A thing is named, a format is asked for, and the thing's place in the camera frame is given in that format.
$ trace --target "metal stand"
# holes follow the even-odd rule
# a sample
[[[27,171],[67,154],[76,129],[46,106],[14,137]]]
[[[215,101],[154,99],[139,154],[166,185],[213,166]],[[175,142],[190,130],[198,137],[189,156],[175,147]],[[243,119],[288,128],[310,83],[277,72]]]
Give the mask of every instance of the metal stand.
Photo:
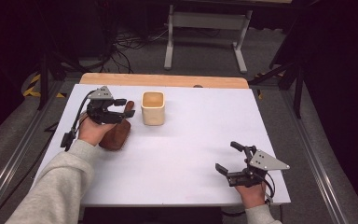
[[[256,85],[262,81],[265,81],[271,77],[277,76],[281,72],[284,72],[283,78],[278,83],[280,90],[289,90],[290,86],[296,80],[296,90],[295,90],[295,99],[293,102],[293,109],[295,110],[296,116],[298,119],[301,119],[300,115],[300,104],[301,104],[301,94],[304,81],[304,72],[302,69],[301,61],[296,60],[293,63],[287,63],[281,65],[261,77],[257,77],[253,80],[248,81],[249,85]]]
[[[192,28],[210,28],[224,30],[239,30],[238,41],[233,42],[233,49],[241,73],[246,73],[246,65],[243,60],[241,48],[249,22],[252,17],[252,11],[246,12],[246,15],[219,15],[207,13],[189,13],[174,12],[173,5],[170,5],[170,15],[168,18],[168,43],[165,53],[164,69],[172,68],[173,55],[173,27],[192,27]]]

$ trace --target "sweatshirt sleeve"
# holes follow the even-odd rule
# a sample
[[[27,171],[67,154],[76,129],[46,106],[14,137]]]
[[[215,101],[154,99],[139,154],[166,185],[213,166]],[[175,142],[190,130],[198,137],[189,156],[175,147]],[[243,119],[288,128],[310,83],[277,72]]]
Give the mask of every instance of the sweatshirt sleeve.
[[[100,149],[76,140],[39,175],[7,223],[77,223],[80,200],[94,176]]]
[[[248,224],[280,224],[281,222],[275,220],[266,204],[245,209]]]

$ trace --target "human hand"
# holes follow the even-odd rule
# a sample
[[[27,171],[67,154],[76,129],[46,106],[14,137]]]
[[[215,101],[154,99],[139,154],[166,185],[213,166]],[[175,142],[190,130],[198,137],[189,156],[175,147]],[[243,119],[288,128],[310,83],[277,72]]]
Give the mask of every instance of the human hand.
[[[103,136],[116,126],[116,124],[97,124],[86,113],[80,116],[79,123],[78,139],[88,142],[93,146],[97,146],[103,139]]]
[[[246,209],[265,204],[265,183],[254,185],[250,188],[246,188],[245,186],[236,186],[235,189],[240,194],[243,206],[245,206]]]

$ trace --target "table leg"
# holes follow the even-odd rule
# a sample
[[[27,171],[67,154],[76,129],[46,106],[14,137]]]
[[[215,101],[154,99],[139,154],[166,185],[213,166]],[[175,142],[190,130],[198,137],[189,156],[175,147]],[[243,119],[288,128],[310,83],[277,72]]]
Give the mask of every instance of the table leg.
[[[241,48],[243,39],[245,38],[246,31],[248,30],[249,22],[251,21],[252,17],[252,10],[246,12],[246,17],[243,18],[243,23],[241,26],[240,37],[238,38],[237,42],[232,43],[234,48],[235,57],[237,58],[238,67],[240,68],[241,73],[246,73],[248,70],[245,65],[245,61],[243,60]]]
[[[164,69],[170,70],[172,67],[172,55],[173,55],[173,5],[170,5],[170,15],[168,16],[168,44],[167,52],[165,53]]]

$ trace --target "white table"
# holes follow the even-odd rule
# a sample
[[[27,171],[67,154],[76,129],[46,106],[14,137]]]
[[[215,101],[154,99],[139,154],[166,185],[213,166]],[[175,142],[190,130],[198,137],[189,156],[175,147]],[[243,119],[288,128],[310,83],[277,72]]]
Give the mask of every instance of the white table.
[[[57,131],[37,175],[59,152],[84,96],[102,85],[74,87]],[[108,86],[115,98],[133,100],[131,133],[118,152],[104,151],[96,162],[95,179],[83,198],[85,206],[230,206],[241,203],[214,165],[230,172],[245,168],[244,153],[231,141],[255,145],[274,156],[251,90],[158,86]],[[166,121],[142,123],[144,91],[163,91]],[[110,107],[122,111],[123,107]],[[290,203],[280,171],[269,172],[276,185],[275,203]]]

